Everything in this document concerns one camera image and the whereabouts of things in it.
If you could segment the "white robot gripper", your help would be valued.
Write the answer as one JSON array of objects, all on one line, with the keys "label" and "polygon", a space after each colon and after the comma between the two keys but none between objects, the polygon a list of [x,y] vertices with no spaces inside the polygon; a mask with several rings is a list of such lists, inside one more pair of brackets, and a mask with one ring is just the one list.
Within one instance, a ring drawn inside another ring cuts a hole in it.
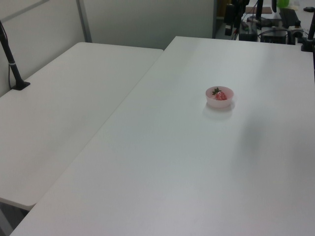
[{"label": "white robot gripper", "polygon": [[227,4],[225,8],[225,31],[224,35],[231,36],[232,31],[234,35],[239,33],[241,18],[244,14],[243,3],[231,3]]}]

